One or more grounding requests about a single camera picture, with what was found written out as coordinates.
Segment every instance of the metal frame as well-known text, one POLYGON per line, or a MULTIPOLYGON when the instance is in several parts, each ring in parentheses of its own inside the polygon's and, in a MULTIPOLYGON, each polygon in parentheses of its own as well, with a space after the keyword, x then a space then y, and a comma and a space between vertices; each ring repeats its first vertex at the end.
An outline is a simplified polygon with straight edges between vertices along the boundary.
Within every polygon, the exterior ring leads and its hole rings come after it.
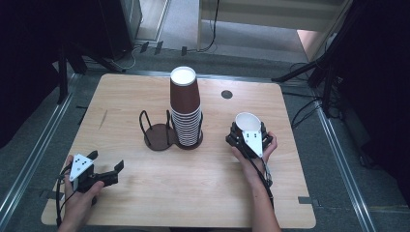
POLYGON ((25 192, 28 184, 30 183, 31 178, 34 175, 34 172, 37 170, 37 167, 40 164, 40 161, 43 158, 44 152, 48 146, 48 143, 52 139, 55 131, 57 130, 64 114, 67 111, 67 107, 70 105, 70 102, 73 98, 73 92, 75 90, 78 79, 81 77, 81 74, 73 74, 71 81, 69 83, 70 93, 68 96, 58 104, 54 112, 52 113, 47 125, 45 126, 42 134, 40 135, 39 140, 31 151, 27 161, 24 163, 24 166, 21 168, 20 173, 18 174, 15 182, 12 187, 6 193, 6 196, 3 198, 0 207, 0 231, 5 231, 7 224, 10 218, 15 211, 15 208, 18 205, 23 193, 25 192))
MULTIPOLYGON (((313 90, 312 95, 319 96, 313 90)), ((317 101, 315 103, 315 106, 319 106, 320 104, 321 102, 317 101)), ((335 155, 338 170, 340 171, 341 178, 343 179, 343 183, 346 186, 347 193, 349 194, 353 209, 356 212, 359 223, 362 226, 362 230, 368 232, 377 231, 368 210, 367 204, 350 170, 349 164, 347 163, 340 143, 338 142, 331 120, 326 117, 325 112, 323 112, 322 110, 317 110, 317 112, 320 123, 323 127, 323 131, 326 133, 332 152, 335 155)))

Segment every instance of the wire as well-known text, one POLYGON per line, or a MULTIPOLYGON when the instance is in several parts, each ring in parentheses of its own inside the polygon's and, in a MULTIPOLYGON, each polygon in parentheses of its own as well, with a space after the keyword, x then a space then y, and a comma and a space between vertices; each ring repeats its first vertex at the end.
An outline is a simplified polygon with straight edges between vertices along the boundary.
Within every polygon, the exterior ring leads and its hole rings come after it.
MULTIPOLYGON (((208 9, 210 9, 209 14, 211 13, 211 5, 212 5, 212 2, 209 1, 208 2, 208 9)), ((211 31, 214 32, 214 28, 212 27, 212 19, 211 18, 209 19, 209 27, 211 28, 211 31)))
POLYGON ((66 172, 71 169, 73 166, 73 163, 71 162, 69 165, 67 165, 66 167, 63 168, 63 170, 61 171, 60 175, 57 178, 57 190, 55 191, 55 208, 56 208, 56 212, 57 212, 57 228, 60 227, 62 219, 61 219, 61 209, 63 208, 64 204, 70 199, 67 198, 67 200, 64 201, 63 206, 60 207, 60 186, 64 184, 64 175, 66 174, 66 172))
POLYGON ((67 203, 67 201, 70 200, 70 198, 72 198, 72 196, 76 193, 76 190, 63 202, 63 204, 61 205, 60 208, 60 212, 63 210, 64 205, 67 203))
POLYGON ((217 37, 217 20, 218 20, 218 11, 219 11, 219 9, 220 9, 220 0, 218 0, 218 2, 217 2, 217 9, 216 9, 216 11, 215 11, 214 28, 213 28, 213 29, 211 28, 211 30, 213 31, 213 38, 212 38, 211 43, 210 43, 207 47, 205 47, 205 48, 202 48, 202 49, 199 49, 199 50, 190 49, 190 50, 187 50, 187 51, 189 51, 189 52, 191 52, 191 51, 205 52, 205 51, 208 51, 209 48, 211 48, 211 46, 212 46, 212 45, 214 44, 214 42, 215 42, 215 38, 217 37))
POLYGON ((132 65, 131 65, 131 66, 129 66, 129 67, 123 67, 123 66, 121 66, 121 65, 119 65, 119 64, 117 64, 117 63, 115 63, 115 61, 113 61, 113 60, 111 61, 111 63, 114 64, 114 65, 116 65, 117 67, 123 69, 123 70, 129 70, 129 69, 131 69, 133 66, 135 66, 135 63, 136 63, 136 59, 135 59, 135 56, 133 55, 133 53, 134 53, 138 48, 140 48, 140 47, 141 47, 141 45, 137 45, 137 46, 135 46, 135 47, 133 48, 133 50, 131 51, 131 56, 132 56, 132 65))
POLYGON ((315 97, 311 95, 301 95, 301 94, 296 94, 296 93, 290 93, 290 92, 282 92, 284 95, 290 95, 290 96, 296 96, 296 97, 303 97, 303 98, 314 98, 314 99, 323 99, 322 97, 315 97))
MULTIPOLYGON (((259 168, 257 168, 257 166, 256 166, 256 164, 253 162, 253 160, 250 158, 250 156, 248 155, 248 153, 247 153, 247 151, 245 150, 245 148, 244 148, 244 145, 242 144, 242 143, 240 143, 241 144, 241 147, 242 147, 242 151, 244 151, 244 153, 245 153, 245 156, 247 157, 247 159, 249 160, 249 162, 252 164, 252 166, 254 167, 254 169, 256 170, 256 173, 257 173, 257 175, 259 176, 259 179, 260 179, 260 181, 262 182, 262 184, 263 184, 263 186, 265 187, 265 190, 268 192, 268 196, 269 196, 269 199, 270 199, 270 201, 271 201, 271 204, 272 204, 272 208, 275 210, 275 205, 274 205, 274 196, 272 195, 272 192, 271 192, 271 189, 270 189, 270 186, 271 186, 271 184, 272 184, 272 181, 271 181, 271 183, 268 183, 268 181, 263 177, 263 174, 262 174, 262 172, 259 170, 259 168)), ((262 163, 264 164, 264 166, 265 166, 265 175, 266 175, 266 177, 270 177, 271 176, 271 173, 266 173, 266 172, 268 172, 268 170, 267 170, 267 165, 266 165, 266 163, 265 163, 265 161, 262 159, 262 158, 260 158, 261 160, 262 160, 262 163)))
MULTIPOLYGON (((334 82, 332 83, 332 88, 331 88, 331 95, 329 96, 329 108, 327 112, 327 116, 329 118, 334 118, 334 119, 341 119, 343 116, 341 115, 341 110, 340 110, 340 102, 341 102, 341 96, 337 90, 337 86, 339 85, 339 81, 336 78, 334 82)), ((323 96, 323 91, 318 90, 319 95, 323 96)))
POLYGON ((320 107, 322 106, 322 105, 316 106, 313 110, 311 110, 311 112, 309 112, 308 114, 306 114, 299 122, 295 123, 296 118, 298 117, 298 115, 299 115, 306 107, 308 107, 311 103, 316 102, 316 101, 319 101, 319 99, 314 99, 314 100, 312 100, 312 101, 309 101, 309 102, 308 102, 307 104, 305 104, 301 109, 298 110, 298 112, 296 113, 296 115, 295 115, 295 116, 293 117, 293 119, 292 119, 292 123, 291 123, 292 129, 295 129, 296 127, 298 127, 302 122, 304 122, 305 119, 307 119, 308 117, 310 117, 316 109, 318 109, 318 108, 320 108, 320 107))
MULTIPOLYGON (((209 27, 211 28, 212 33, 215 32, 214 28, 212 27, 212 20, 209 19, 209 27)), ((218 50, 218 45, 217 43, 214 43, 215 49, 211 52, 212 54, 215 54, 215 52, 218 50)))

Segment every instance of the black cable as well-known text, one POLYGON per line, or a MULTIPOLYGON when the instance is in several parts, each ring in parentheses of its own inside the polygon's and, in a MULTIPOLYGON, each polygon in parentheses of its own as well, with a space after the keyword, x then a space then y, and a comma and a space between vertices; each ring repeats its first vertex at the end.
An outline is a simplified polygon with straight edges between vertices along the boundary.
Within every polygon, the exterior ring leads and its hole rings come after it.
POLYGON ((219 9, 220 9, 220 0, 218 0, 218 2, 217 2, 217 9, 215 11, 214 30, 212 30, 213 31, 213 38, 212 38, 211 43, 205 48, 202 48, 202 49, 199 49, 199 50, 190 49, 190 50, 187 50, 187 51, 205 52, 205 51, 209 50, 209 48, 211 48, 211 46, 215 42, 215 38, 217 37, 217 20, 218 20, 218 11, 219 11, 219 9))
MULTIPOLYGON (((135 50, 136 50, 137 48, 140 48, 140 47, 142 47, 142 44, 136 43, 136 44, 134 45, 134 47, 132 48, 131 53, 133 54, 133 53, 135 52, 135 50)), ((122 56, 119 60, 123 59, 123 58, 125 57, 125 55, 126 55, 126 53, 124 52, 123 56, 122 56)), ((84 63, 86 63, 86 64, 94 64, 94 65, 98 65, 98 64, 99 64, 99 62, 97 62, 97 61, 95 61, 95 60, 93 60, 93 59, 84 59, 84 58, 82 58, 82 59, 83 59, 84 63)), ((108 63, 110 63, 110 64, 117 65, 113 60, 105 60, 105 61, 108 62, 108 63)))
MULTIPOLYGON (((299 111, 296 113, 296 115, 293 117, 293 119, 292 119, 292 123, 290 124, 290 126, 292 127, 292 129, 295 129, 296 128, 296 126, 295 126, 295 120, 296 120, 296 118, 298 117, 298 115, 306 108, 306 107, 308 107, 311 103, 313 103, 313 102, 316 102, 316 101, 319 101, 319 99, 314 99, 314 100, 312 100, 312 101, 309 101, 307 104, 305 104, 301 109, 299 109, 299 111)), ((302 119, 302 121, 299 121, 298 122, 298 124, 297 124, 297 126, 299 126, 299 124, 301 124, 306 118, 307 118, 306 116, 304 116, 304 118, 302 119)))
POLYGON ((244 148, 244 145, 241 143, 241 147, 242 147, 242 151, 244 151, 245 156, 247 156, 247 159, 249 160, 249 162, 252 164, 252 166, 254 167, 254 169, 256 170, 257 175, 259 176, 260 181, 262 182, 263 186, 265 187, 265 190, 268 193, 269 199, 271 201, 272 204, 272 208, 275 210, 275 205, 274 205, 274 196, 272 195, 271 192, 271 188, 270 185, 268 184, 268 182, 265 180, 265 178, 263 177, 262 172, 260 172, 259 168, 257 168, 256 164, 253 162, 252 158, 248 155, 247 151, 244 148))
POLYGON ((72 198, 72 196, 73 196, 75 193, 76 193, 76 190, 75 190, 69 197, 67 197, 67 199, 63 202, 63 204, 61 205, 61 208, 60 208, 60 212, 61 212, 61 210, 63 210, 63 207, 64 207, 64 205, 67 203, 67 201, 69 201, 70 198, 72 198))
POLYGON ((61 171, 60 175, 57 178, 57 190, 55 191, 55 208, 56 208, 56 212, 57 212, 57 228, 60 227, 62 219, 61 219, 61 209, 62 207, 60 207, 60 186, 63 185, 62 181, 64 180, 64 175, 66 174, 66 172, 72 168, 73 163, 71 162, 69 165, 67 165, 66 167, 63 168, 63 170, 61 171))
MULTIPOLYGON (((334 118, 334 119, 342 119, 342 116, 340 116, 340 101, 341 101, 341 97, 340 94, 337 90, 337 86, 338 86, 338 80, 335 79, 334 82, 332 83, 332 88, 331 88, 331 95, 330 95, 330 99, 329 99, 329 109, 334 109, 338 112, 336 112, 336 115, 333 115, 329 110, 328 110, 328 117, 329 118, 334 118)), ((323 92, 318 90, 319 95, 323 96, 323 92)))
POLYGON ((311 112, 307 113, 299 122, 293 124, 292 129, 298 127, 302 122, 304 122, 304 120, 310 117, 316 109, 319 109, 320 107, 322 107, 322 105, 316 105, 316 107, 314 107, 311 112))
POLYGON ((271 171, 269 170, 268 164, 261 158, 263 166, 265 167, 265 180, 266 184, 270 187, 273 184, 271 171))
POLYGON ((310 95, 301 95, 301 94, 296 94, 296 93, 290 93, 290 92, 282 92, 284 95, 290 95, 290 96, 296 96, 296 97, 304 97, 304 98, 314 98, 314 99, 323 99, 322 97, 315 97, 315 96, 310 96, 310 95))

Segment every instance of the black tripod leg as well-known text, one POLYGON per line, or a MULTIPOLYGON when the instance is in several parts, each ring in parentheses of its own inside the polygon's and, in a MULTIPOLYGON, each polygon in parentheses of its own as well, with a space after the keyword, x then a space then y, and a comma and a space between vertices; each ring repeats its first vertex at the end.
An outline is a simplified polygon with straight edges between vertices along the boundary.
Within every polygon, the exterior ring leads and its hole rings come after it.
POLYGON ((61 44, 59 50, 58 75, 60 78, 60 97, 57 103, 60 104, 69 94, 69 83, 67 80, 67 59, 64 43, 61 44))
POLYGON ((69 61, 75 73, 85 74, 85 72, 87 71, 87 65, 82 59, 81 54, 79 54, 76 51, 76 49, 72 47, 67 47, 66 56, 67 56, 67 60, 69 61))
POLYGON ((115 72, 115 73, 124 73, 125 72, 125 70, 118 70, 117 67, 115 67, 115 66, 109 64, 108 62, 106 62, 101 56, 97 55, 93 51, 91 51, 91 50, 89 50, 89 49, 87 49, 87 48, 85 48, 81 45, 75 44, 75 48, 77 48, 81 52, 81 54, 84 54, 84 55, 90 57, 91 59, 95 60, 96 62, 98 62, 99 64, 101 64, 106 69, 108 69, 112 72, 115 72))
POLYGON ((323 92, 323 100, 322 100, 322 109, 327 118, 331 116, 331 114, 329 113, 329 108, 331 104, 332 84, 335 78, 336 78, 335 68, 331 64, 327 71, 327 76, 325 80, 325 89, 323 92))
POLYGON ((316 88, 317 86, 319 86, 319 84, 325 78, 326 71, 328 70, 328 68, 329 67, 327 67, 326 70, 324 70, 323 68, 317 67, 307 80, 308 86, 310 88, 316 88))

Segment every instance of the human hand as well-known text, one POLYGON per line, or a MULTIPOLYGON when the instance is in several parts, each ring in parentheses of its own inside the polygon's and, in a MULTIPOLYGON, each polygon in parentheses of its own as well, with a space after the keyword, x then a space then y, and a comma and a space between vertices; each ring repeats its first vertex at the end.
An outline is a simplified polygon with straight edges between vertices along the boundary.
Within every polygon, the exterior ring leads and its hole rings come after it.
MULTIPOLYGON (((66 165, 69 165, 71 162, 73 162, 73 156, 67 158, 66 165)), ((92 200, 102 190, 103 182, 98 181, 87 192, 76 192, 73 196, 73 186, 70 182, 70 175, 65 175, 64 183, 64 192, 67 202, 65 204, 64 219, 58 231, 78 231, 90 218, 92 200)))
MULTIPOLYGON (((268 162, 269 156, 274 152, 274 150, 278 146, 277 137, 270 131, 269 131, 268 134, 270 136, 272 136, 273 139, 272 139, 271 144, 269 144, 269 146, 263 152, 262 159, 265 163, 268 162)), ((233 152, 233 155, 236 157, 236 159, 238 159, 238 161, 241 163, 242 169, 244 171, 245 177, 247 178, 247 181, 248 181, 250 187, 255 188, 256 186, 260 186, 262 184, 262 182, 261 182, 255 168, 250 163, 250 161, 248 159, 246 159, 244 157, 244 155, 242 155, 242 153, 236 147, 232 147, 232 152, 233 152)), ((263 165, 262 160, 261 159, 253 159, 253 162, 256 165, 256 167, 260 170, 260 172, 262 174, 264 174, 265 173, 265 167, 263 165)))

